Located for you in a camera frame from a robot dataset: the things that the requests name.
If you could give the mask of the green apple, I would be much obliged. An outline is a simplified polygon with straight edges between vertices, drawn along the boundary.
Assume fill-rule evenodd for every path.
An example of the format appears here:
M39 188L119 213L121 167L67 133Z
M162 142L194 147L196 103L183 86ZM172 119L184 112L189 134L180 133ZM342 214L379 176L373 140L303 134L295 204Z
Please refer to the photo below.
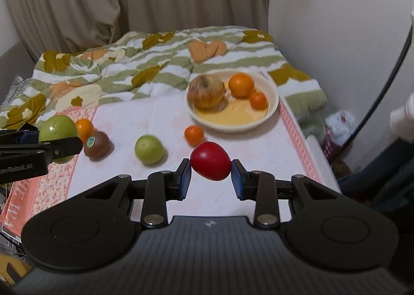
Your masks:
M143 165L155 165L163 159L164 146L153 135L143 135L135 143L135 155Z
M75 122L68 116L56 115L43 123L39 130L39 142L78 137Z

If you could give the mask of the medium orange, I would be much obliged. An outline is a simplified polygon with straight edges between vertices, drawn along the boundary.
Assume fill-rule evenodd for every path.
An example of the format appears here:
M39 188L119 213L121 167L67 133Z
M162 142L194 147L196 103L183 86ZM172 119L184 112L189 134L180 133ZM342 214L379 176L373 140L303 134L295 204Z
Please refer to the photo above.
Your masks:
M87 140L93 136L94 126L91 121L86 118L79 119L75 125L77 126L78 137L85 144Z

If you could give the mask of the brown kiwi with sticker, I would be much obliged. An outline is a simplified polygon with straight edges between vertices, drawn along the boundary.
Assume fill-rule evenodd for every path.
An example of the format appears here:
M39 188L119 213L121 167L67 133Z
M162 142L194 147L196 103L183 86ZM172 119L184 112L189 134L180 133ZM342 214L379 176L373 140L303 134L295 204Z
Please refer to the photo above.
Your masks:
M89 137L84 146L84 153L93 160L105 156L111 149L111 142L108 136L101 131L96 131Z

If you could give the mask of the red tomato front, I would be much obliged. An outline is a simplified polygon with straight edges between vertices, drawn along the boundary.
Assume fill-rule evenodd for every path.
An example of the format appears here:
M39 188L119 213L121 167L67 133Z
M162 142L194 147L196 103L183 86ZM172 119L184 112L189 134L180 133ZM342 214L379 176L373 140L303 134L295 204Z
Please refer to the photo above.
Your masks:
M196 147L190 156L192 169L211 181L222 181L232 169L227 152L215 142L204 142Z

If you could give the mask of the small mandarin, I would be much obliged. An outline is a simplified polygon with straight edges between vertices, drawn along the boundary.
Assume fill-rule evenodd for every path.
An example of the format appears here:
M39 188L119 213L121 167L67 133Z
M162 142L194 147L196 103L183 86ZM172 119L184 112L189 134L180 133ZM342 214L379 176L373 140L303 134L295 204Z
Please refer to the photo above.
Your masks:
M196 147L204 142L204 131L199 126L189 126L184 131L184 137L190 146Z
M260 91L253 91L250 94L249 102L255 110L265 110L268 107L267 97Z

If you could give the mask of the large orange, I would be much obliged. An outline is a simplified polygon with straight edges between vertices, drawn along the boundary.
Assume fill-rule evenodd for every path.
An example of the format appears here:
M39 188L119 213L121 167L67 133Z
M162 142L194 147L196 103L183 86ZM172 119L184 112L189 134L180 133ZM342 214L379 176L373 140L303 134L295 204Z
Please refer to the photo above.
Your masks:
M236 73L228 82L228 88L232 96L237 99L248 98L254 87L255 82L247 73Z

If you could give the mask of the yellow red apple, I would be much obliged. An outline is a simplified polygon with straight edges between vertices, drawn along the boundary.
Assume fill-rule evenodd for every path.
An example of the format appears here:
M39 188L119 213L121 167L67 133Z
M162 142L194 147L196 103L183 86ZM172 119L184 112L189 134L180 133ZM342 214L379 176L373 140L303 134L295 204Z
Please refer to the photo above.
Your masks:
M214 75L197 76L191 81L187 99L199 109L211 109L217 106L225 95L224 83Z

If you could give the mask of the pink floral table cloth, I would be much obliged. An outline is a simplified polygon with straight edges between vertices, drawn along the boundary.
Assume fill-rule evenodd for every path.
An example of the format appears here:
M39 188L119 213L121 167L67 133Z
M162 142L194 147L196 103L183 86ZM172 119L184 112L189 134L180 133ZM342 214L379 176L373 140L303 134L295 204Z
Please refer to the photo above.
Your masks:
M21 235L39 212L64 202L117 175L146 179L151 173L174 171L185 158L190 185L183 201L168 203L170 216L253 215L252 202L237 199L231 161L249 170L289 180L303 174L319 181L300 128L266 73L250 75L267 99L267 109L248 119L248 99L225 97L227 124L213 126L197 116L185 92L162 94L105 105L71 106L40 117L36 126L43 141L74 135L84 127L81 152L60 158L45 175L16 181L1 212L1 228Z

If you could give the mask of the cream bowl with cartoon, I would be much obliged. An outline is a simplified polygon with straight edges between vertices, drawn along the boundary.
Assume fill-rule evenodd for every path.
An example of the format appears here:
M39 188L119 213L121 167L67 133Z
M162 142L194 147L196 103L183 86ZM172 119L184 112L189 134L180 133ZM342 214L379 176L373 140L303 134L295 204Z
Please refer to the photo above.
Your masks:
M237 99L228 88L230 78L237 69L222 69L210 71L201 75L217 76L225 85L225 95L221 102L211 109L199 109L187 99L188 87L184 94L184 102L189 115L205 128L225 133L240 133L252 130L269 120L279 106L279 93L274 81L262 72L245 72L255 82L253 91L260 91L267 97L268 107L265 110L255 110L251 107L249 97Z

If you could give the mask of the yellow box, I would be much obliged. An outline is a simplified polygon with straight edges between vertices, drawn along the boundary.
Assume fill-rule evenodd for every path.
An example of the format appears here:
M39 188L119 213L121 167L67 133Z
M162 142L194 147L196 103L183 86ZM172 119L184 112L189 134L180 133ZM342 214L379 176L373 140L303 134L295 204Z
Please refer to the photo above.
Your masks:
M1 282L6 286L13 286L33 269L28 263L24 263L12 256L0 256Z

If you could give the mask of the white plastic bag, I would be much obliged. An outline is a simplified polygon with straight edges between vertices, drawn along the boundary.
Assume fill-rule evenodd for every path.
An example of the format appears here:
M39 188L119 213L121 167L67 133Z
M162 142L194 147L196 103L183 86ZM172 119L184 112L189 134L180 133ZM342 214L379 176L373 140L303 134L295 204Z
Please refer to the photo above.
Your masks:
M331 141L337 146L343 146L356 130L354 116L345 110L327 116L325 125L330 130Z

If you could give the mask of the green striped floral blanket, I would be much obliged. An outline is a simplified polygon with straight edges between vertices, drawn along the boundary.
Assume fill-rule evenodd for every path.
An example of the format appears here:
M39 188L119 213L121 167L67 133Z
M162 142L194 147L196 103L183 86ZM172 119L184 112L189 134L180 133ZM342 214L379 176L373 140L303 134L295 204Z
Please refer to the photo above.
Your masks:
M236 69L270 76L297 119L327 102L317 80L294 69L273 38L246 27L206 27L147 34L81 53L49 50L26 88L1 107L1 127L40 126L72 106L101 106L185 90L202 73Z

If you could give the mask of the white sock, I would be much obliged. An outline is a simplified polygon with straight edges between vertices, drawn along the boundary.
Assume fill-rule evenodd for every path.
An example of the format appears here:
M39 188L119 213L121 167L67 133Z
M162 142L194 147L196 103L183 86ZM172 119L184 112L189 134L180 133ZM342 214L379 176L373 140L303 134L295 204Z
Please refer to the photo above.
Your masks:
M390 114L392 133L408 143L414 140L414 92L410 93L405 104Z

